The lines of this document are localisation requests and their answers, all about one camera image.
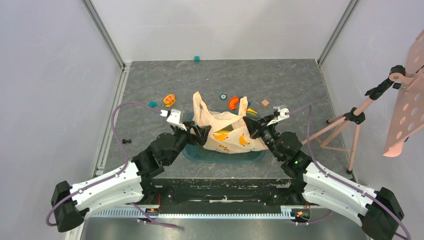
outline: tan cube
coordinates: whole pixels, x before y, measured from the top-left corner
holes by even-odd
[[[264,99],[263,101],[260,102],[260,105],[262,106],[262,108],[267,108],[270,105],[270,102]]]

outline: yellow and orange toy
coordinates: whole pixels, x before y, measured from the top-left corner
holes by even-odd
[[[177,101],[177,99],[175,98],[175,95],[174,94],[169,94],[168,96],[166,96],[163,99],[163,103],[167,107],[171,107],[176,101]]]

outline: orange toy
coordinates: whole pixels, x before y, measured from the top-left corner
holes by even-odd
[[[171,107],[176,101],[177,101],[177,99],[175,98],[175,95],[174,94],[169,94],[168,96],[166,96],[163,99],[163,103],[167,107]]]
[[[231,98],[228,102],[228,107],[230,110],[236,110],[237,106],[236,103],[240,102],[240,99],[237,96],[234,96]]]

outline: gray wall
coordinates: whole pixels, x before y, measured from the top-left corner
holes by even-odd
[[[127,61],[316,59],[349,0],[92,0]]]
[[[120,70],[81,1],[0,5],[0,239],[63,239],[50,198],[91,177]]]
[[[337,114],[365,100],[365,92],[386,79],[392,66],[405,64],[409,47],[424,28],[423,9],[422,0],[359,2],[323,65]],[[400,156],[383,156],[396,98],[391,88],[365,112],[354,170],[361,182],[395,192],[406,215],[403,222],[415,239],[422,239],[424,131],[409,138]],[[353,126],[343,133],[348,146],[353,134]]]

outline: teal tray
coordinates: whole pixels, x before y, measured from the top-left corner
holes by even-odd
[[[185,117],[184,122],[192,121],[194,112],[191,112]],[[200,145],[189,145],[187,144],[182,150],[182,154],[193,162],[207,162],[207,163],[228,163],[228,164],[249,164],[260,161],[266,151],[250,151],[243,153],[227,154],[218,151],[212,151],[204,149]]]

